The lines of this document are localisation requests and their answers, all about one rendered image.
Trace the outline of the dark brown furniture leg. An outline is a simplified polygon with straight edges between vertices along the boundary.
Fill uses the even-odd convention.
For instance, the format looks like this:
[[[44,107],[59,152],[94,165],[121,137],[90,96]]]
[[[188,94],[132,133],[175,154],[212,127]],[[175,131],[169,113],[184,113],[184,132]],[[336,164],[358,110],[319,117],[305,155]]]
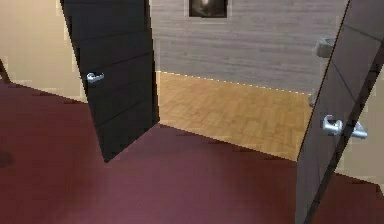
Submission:
[[[11,82],[9,75],[1,59],[0,59],[0,77],[6,84],[9,84]]]

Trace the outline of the black room door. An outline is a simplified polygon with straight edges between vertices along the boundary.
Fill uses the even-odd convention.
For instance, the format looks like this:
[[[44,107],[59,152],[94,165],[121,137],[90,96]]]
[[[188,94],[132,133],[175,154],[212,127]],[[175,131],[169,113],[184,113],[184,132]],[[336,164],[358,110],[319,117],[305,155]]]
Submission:
[[[102,158],[160,120],[149,0],[60,0]],[[104,78],[89,83],[90,72]]]

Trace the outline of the dark grey room door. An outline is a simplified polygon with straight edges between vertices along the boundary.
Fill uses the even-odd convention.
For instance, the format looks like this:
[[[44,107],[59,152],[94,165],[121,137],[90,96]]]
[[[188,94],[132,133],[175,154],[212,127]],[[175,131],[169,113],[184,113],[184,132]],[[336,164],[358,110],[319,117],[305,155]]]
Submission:
[[[310,224],[384,65],[384,0],[347,0],[297,156],[294,224]],[[334,136],[323,118],[343,122]]]

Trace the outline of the dark framed wall picture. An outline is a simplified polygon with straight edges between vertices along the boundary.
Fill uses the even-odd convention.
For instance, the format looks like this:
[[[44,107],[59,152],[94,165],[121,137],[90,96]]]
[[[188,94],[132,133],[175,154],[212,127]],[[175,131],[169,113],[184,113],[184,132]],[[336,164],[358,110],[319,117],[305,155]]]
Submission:
[[[188,16],[198,18],[226,18],[228,0],[188,0]]]

